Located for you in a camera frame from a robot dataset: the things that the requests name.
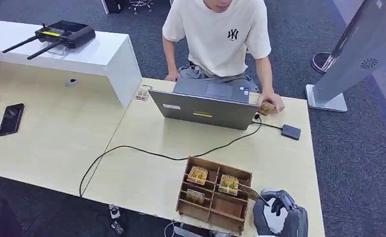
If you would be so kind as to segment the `person's left hand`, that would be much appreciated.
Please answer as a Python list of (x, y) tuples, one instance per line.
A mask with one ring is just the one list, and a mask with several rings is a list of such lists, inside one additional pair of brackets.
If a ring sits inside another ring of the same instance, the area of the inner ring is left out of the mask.
[(285, 109), (282, 98), (274, 92), (263, 92), (258, 99), (258, 105), (260, 106), (263, 102), (273, 104), (275, 106), (275, 113), (280, 113)]

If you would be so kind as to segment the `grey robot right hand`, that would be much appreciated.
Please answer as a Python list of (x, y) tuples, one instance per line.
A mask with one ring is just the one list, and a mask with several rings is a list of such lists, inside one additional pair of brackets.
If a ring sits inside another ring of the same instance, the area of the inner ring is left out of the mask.
[(263, 190), (253, 206), (259, 237), (307, 237), (308, 213), (284, 190)]

